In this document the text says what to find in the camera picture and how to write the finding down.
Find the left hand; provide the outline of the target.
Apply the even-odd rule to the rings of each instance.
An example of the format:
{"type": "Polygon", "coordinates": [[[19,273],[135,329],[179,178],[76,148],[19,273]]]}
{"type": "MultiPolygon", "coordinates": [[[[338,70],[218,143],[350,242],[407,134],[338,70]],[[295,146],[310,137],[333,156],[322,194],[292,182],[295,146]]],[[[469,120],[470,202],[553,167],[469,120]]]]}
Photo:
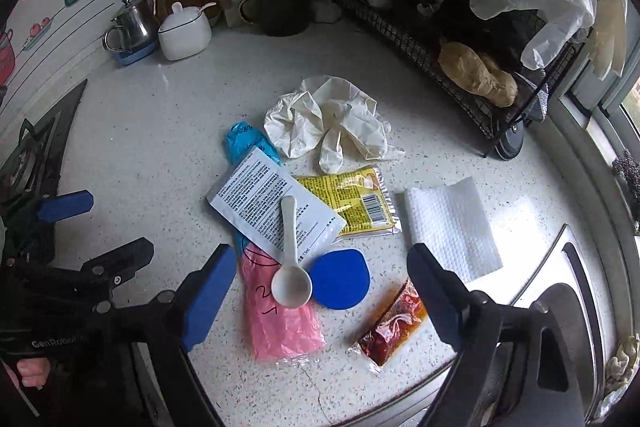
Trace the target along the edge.
{"type": "Polygon", "coordinates": [[[25,388],[41,389],[51,372],[51,364],[46,358],[23,359],[16,363],[16,368],[25,388]]]}

